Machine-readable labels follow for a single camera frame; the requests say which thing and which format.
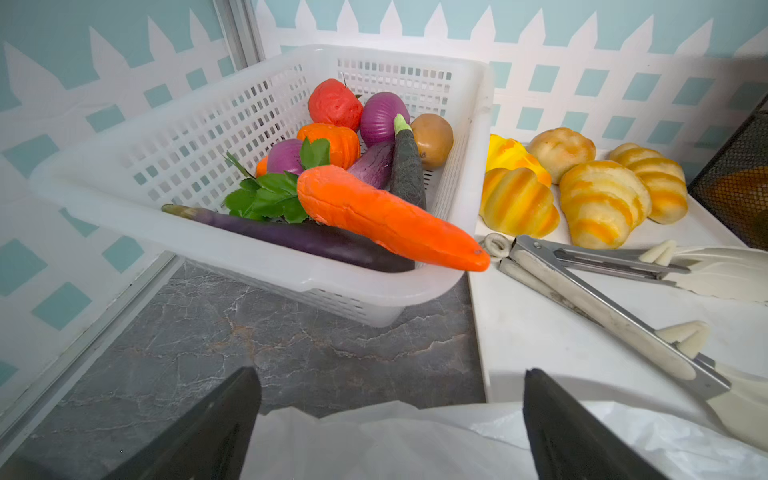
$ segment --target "red tomato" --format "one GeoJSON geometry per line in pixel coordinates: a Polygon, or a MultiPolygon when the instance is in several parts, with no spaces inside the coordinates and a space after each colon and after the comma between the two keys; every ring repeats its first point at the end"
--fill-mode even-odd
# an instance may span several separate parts
{"type": "Polygon", "coordinates": [[[317,85],[310,95],[310,117],[322,124],[347,127],[354,131],[360,128],[362,103],[342,82],[329,78],[317,85]]]}

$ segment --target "yellow bread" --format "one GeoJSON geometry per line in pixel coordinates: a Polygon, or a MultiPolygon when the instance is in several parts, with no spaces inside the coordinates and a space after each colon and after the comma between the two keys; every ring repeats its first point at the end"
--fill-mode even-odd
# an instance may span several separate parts
{"type": "Polygon", "coordinates": [[[542,238],[560,224],[552,192],[528,168],[494,168],[485,173],[480,216],[507,235],[542,238]]]}
{"type": "Polygon", "coordinates": [[[593,161],[596,150],[592,140],[560,127],[536,135],[528,145],[528,153],[550,173],[552,183],[558,184],[573,166],[593,161]]]}
{"type": "Polygon", "coordinates": [[[632,170],[650,193],[653,210],[648,216],[658,223],[674,223],[688,213],[688,189],[683,168],[655,150],[623,144],[611,159],[632,170]]]}
{"type": "Polygon", "coordinates": [[[612,161],[571,168],[561,179],[560,205],[573,244],[593,249],[620,247],[651,212],[647,188],[612,161]]]}

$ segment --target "carrot leaf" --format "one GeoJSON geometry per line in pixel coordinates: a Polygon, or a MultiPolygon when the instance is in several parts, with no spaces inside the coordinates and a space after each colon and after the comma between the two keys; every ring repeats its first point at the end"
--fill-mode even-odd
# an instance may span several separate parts
{"type": "Polygon", "coordinates": [[[299,157],[304,170],[330,165],[331,142],[327,138],[318,138],[314,142],[310,142],[309,138],[305,138],[299,151],[299,157]]]}
{"type": "Polygon", "coordinates": [[[227,152],[227,154],[225,155],[225,158],[230,164],[237,167],[237,170],[239,170],[245,178],[253,178],[254,180],[256,180],[256,177],[251,175],[250,172],[246,170],[245,167],[243,167],[243,165],[240,165],[240,162],[237,161],[237,158],[234,155],[232,155],[230,152],[227,152]]]}
{"type": "Polygon", "coordinates": [[[232,211],[243,212],[256,200],[256,192],[240,188],[224,199],[224,205],[232,211]]]}
{"type": "MultiPolygon", "coordinates": [[[[330,142],[326,139],[311,143],[305,141],[301,151],[302,162],[305,157],[307,164],[312,167],[330,164],[330,142]]],[[[236,165],[243,174],[247,174],[229,152],[227,152],[227,160],[236,165]]],[[[224,205],[230,209],[230,215],[237,217],[251,220],[283,217],[288,223],[301,223],[309,215],[301,206],[296,193],[298,181],[299,176],[290,172],[265,174],[258,178],[248,174],[245,180],[240,182],[240,189],[227,195],[224,205]]]]}
{"type": "Polygon", "coordinates": [[[255,192],[256,190],[259,190],[260,186],[259,182],[255,181],[253,178],[246,178],[240,182],[240,188],[255,192]]]}

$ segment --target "gray marble countertop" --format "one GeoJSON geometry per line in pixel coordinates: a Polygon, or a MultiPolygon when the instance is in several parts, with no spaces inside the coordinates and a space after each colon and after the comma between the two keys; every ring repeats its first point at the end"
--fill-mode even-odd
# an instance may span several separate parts
{"type": "Polygon", "coordinates": [[[241,366],[259,374],[263,414],[485,401],[466,276],[377,329],[185,263],[16,455],[100,478],[241,366]]]}

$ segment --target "striped bread roll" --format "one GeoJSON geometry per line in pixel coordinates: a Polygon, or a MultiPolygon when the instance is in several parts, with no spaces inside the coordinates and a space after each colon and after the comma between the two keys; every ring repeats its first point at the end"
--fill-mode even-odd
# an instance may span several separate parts
{"type": "Polygon", "coordinates": [[[650,193],[653,210],[648,216],[658,223],[675,223],[688,213],[688,189],[683,168],[655,150],[623,144],[611,159],[632,170],[650,193]]]}
{"type": "Polygon", "coordinates": [[[507,235],[542,238],[560,224],[552,192],[528,168],[494,168],[485,173],[480,216],[507,235]]]}
{"type": "Polygon", "coordinates": [[[536,135],[528,145],[528,153],[536,157],[552,176],[552,183],[557,184],[574,165],[593,161],[597,151],[592,140],[560,127],[536,135]]]}
{"type": "Polygon", "coordinates": [[[612,161],[571,168],[560,182],[560,205],[573,244],[598,250],[623,245],[651,212],[643,183],[612,161]]]}

